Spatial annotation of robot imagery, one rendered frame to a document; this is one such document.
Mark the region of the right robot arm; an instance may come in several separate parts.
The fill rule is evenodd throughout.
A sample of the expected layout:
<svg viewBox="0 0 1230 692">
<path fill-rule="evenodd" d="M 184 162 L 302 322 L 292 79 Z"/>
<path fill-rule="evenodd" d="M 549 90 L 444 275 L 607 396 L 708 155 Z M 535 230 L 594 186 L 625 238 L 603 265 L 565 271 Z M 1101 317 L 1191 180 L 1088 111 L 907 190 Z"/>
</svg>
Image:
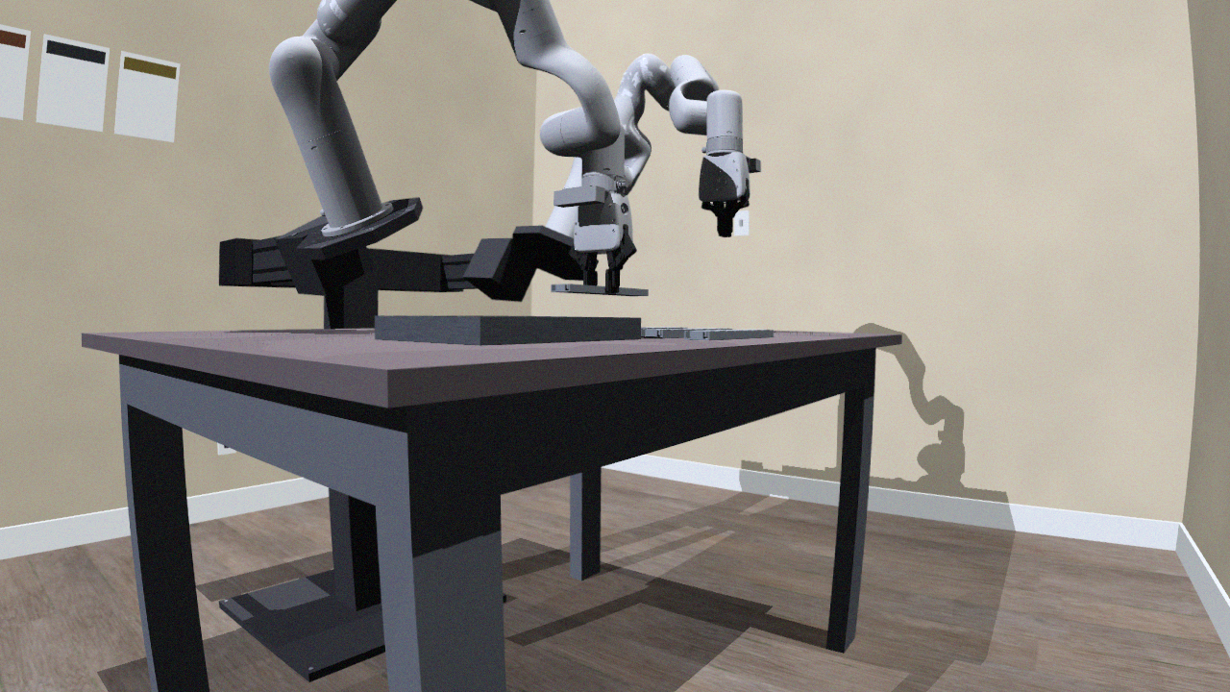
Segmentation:
<svg viewBox="0 0 1230 692">
<path fill-rule="evenodd" d="M 327 218 L 325 237 L 354 232 L 394 211 L 392 203 L 381 204 L 337 82 L 396 1 L 322 0 L 303 37 L 282 42 L 271 57 L 271 84 Z M 624 193 L 625 130 L 613 93 L 597 66 L 567 44 L 550 0 L 470 1 L 497 10 L 522 66 L 558 76 L 581 101 L 550 116 L 540 130 L 549 152 L 581 159 L 581 186 L 554 191 L 554 206 L 594 205 L 609 191 Z"/>
</svg>

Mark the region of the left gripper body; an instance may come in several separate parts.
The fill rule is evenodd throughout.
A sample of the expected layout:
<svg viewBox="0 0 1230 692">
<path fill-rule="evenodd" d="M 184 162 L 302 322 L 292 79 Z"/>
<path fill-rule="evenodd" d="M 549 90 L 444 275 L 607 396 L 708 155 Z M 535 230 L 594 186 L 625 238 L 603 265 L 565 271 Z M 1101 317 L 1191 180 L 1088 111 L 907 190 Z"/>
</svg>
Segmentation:
<svg viewBox="0 0 1230 692">
<path fill-rule="evenodd" d="M 747 155 L 736 152 L 736 150 L 713 150 L 713 152 L 704 155 L 699 200 L 740 202 L 744 191 L 750 198 L 750 168 L 747 163 Z"/>
</svg>

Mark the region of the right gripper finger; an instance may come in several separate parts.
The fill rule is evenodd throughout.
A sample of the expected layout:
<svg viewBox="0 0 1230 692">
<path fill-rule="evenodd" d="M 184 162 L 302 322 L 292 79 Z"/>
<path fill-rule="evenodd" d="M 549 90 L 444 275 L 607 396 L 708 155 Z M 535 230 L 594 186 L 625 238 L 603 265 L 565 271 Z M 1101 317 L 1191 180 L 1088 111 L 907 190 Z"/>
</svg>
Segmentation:
<svg viewBox="0 0 1230 692">
<path fill-rule="evenodd" d="M 569 256 L 572 256 L 572 258 L 581 264 L 581 270 L 583 270 L 583 284 L 598 285 L 597 254 L 598 253 L 577 253 L 573 246 L 569 250 Z"/>
<path fill-rule="evenodd" d="M 627 263 L 629 258 L 636 253 L 633 248 L 633 242 L 629 237 L 627 229 L 624 227 L 624 242 L 625 250 L 621 253 L 621 248 L 615 251 L 606 251 L 606 261 L 609 261 L 609 270 L 605 270 L 605 293 L 619 293 L 620 286 L 620 270 L 624 270 L 624 264 Z"/>
</svg>

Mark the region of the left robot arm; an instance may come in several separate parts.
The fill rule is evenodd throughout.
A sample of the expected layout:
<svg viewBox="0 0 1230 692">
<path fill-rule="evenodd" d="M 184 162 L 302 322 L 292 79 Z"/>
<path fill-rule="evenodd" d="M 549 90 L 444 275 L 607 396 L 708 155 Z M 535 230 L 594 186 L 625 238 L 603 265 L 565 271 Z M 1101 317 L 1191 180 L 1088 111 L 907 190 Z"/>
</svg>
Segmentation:
<svg viewBox="0 0 1230 692">
<path fill-rule="evenodd" d="M 645 109 L 645 90 L 657 100 L 657 104 L 672 113 L 678 132 L 707 136 L 706 146 L 701 147 L 706 155 L 713 150 L 743 152 L 740 93 L 720 90 L 720 84 L 707 74 L 710 75 L 701 61 L 688 54 L 676 57 L 672 68 L 654 54 L 642 54 L 627 68 L 614 98 L 620 123 L 625 128 L 625 179 L 629 179 L 629 187 L 624 194 L 632 191 L 652 151 L 649 138 L 638 128 Z M 545 227 L 573 238 L 576 213 L 577 206 L 554 206 Z"/>
</svg>

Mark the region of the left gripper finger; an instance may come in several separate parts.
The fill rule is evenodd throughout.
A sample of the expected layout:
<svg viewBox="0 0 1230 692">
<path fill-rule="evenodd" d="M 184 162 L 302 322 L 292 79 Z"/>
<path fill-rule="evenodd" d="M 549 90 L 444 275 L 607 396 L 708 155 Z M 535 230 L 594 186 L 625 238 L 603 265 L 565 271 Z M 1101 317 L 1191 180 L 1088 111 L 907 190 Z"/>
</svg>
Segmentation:
<svg viewBox="0 0 1230 692">
<path fill-rule="evenodd" d="M 732 237 L 733 216 L 736 216 L 736 213 L 738 210 L 747 209 L 747 206 L 750 206 L 750 198 L 748 198 L 747 191 L 744 191 L 744 195 L 740 197 L 740 202 L 738 202 L 738 203 L 737 203 L 737 200 L 733 200 L 733 202 L 732 200 L 726 200 L 724 216 L 722 216 L 722 235 L 723 236 Z"/>
<path fill-rule="evenodd" d="M 701 208 L 704 210 L 711 210 L 715 214 L 715 216 L 717 216 L 717 231 L 720 231 L 720 236 L 723 236 L 722 235 L 722 216 L 724 216 L 724 202 L 722 202 L 722 203 L 721 202 L 713 202 L 713 205 L 710 205 L 710 202 L 702 202 L 701 203 Z"/>
</svg>

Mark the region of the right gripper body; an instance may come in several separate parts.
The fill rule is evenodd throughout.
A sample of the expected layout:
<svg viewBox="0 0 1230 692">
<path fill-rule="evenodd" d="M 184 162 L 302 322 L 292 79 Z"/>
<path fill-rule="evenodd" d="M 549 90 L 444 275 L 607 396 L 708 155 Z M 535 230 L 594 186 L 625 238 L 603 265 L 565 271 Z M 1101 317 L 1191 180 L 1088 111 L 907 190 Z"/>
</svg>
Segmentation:
<svg viewBox="0 0 1230 692">
<path fill-rule="evenodd" d="M 603 197 L 603 203 L 577 206 L 574 250 L 579 253 L 606 254 L 605 251 L 621 248 L 624 253 L 625 246 L 620 242 L 624 238 L 624 227 L 633 242 L 629 197 L 617 191 L 609 191 Z"/>
</svg>

